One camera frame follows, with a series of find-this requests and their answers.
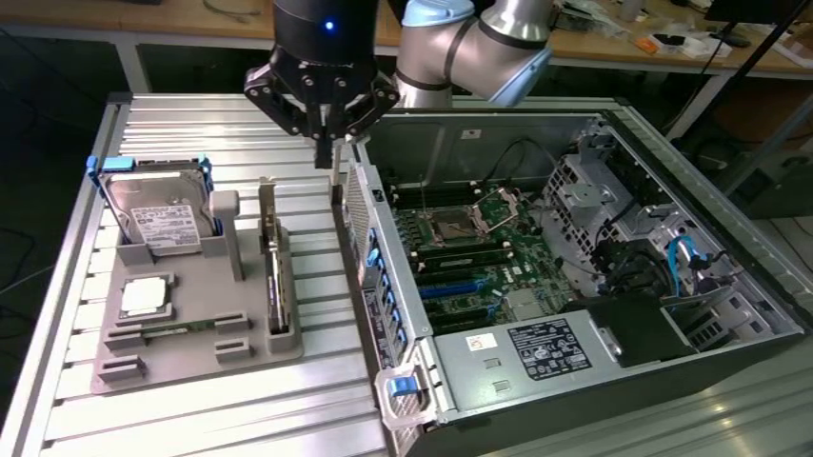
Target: table leg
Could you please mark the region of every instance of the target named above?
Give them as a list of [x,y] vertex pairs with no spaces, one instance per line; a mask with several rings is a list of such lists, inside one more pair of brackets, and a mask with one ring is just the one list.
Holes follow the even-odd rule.
[[150,78],[144,70],[144,64],[142,62],[142,55],[139,54],[139,42],[136,41],[132,33],[123,33],[116,37],[118,59],[124,69],[124,76],[127,77],[127,84],[130,85],[130,91],[135,93],[152,92],[150,87]]
[[674,126],[672,126],[672,129],[666,135],[668,140],[677,138],[686,133],[686,130],[689,130],[689,127],[696,122],[697,117],[700,117],[700,114],[709,107],[712,100],[714,100],[714,96],[718,94],[722,86],[725,86],[725,83],[733,75],[733,71],[726,71],[716,76],[712,76],[712,79],[709,79],[705,86],[700,90],[697,97],[686,107],[684,114],[681,114],[677,122],[674,122]]

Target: white cable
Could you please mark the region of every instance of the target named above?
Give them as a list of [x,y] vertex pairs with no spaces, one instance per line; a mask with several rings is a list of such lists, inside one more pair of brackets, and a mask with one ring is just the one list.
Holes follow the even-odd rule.
[[40,271],[31,273],[28,276],[25,276],[23,279],[20,279],[17,282],[15,282],[11,286],[8,286],[7,288],[4,288],[3,290],[0,290],[0,295],[3,295],[5,292],[8,292],[9,290],[12,290],[13,288],[16,288],[19,285],[21,285],[25,281],[28,281],[29,279],[36,278],[37,276],[40,276],[43,273],[45,273],[48,270],[54,269],[54,267],[56,267],[56,264],[52,265],[51,267],[45,267],[43,268]]

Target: warning label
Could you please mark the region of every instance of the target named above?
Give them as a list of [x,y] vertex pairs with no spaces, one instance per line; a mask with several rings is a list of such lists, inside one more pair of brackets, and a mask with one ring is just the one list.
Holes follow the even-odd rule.
[[132,208],[132,215],[144,242],[151,249],[200,244],[190,205]]
[[511,328],[509,336],[534,381],[591,367],[565,319]]

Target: motherboard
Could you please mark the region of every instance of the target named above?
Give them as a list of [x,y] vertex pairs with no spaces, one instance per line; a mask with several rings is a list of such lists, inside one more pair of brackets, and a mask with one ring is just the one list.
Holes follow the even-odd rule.
[[557,314],[575,295],[521,190],[418,191],[393,207],[434,334]]

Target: floor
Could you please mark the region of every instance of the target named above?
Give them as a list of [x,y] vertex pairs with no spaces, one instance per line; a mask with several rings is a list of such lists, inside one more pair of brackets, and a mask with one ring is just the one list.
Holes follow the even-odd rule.
[[[162,92],[238,92],[246,69],[267,58],[264,51],[251,50],[146,46],[142,51],[154,90]],[[1,290],[56,262],[103,101],[127,84],[115,51],[104,44],[15,42],[0,36],[0,61]],[[381,65],[391,71],[394,59],[383,59]],[[664,81],[640,72],[557,68],[533,95],[621,96],[660,126],[680,111],[696,84],[692,78],[673,75]],[[12,398],[48,273],[0,292],[0,418]]]

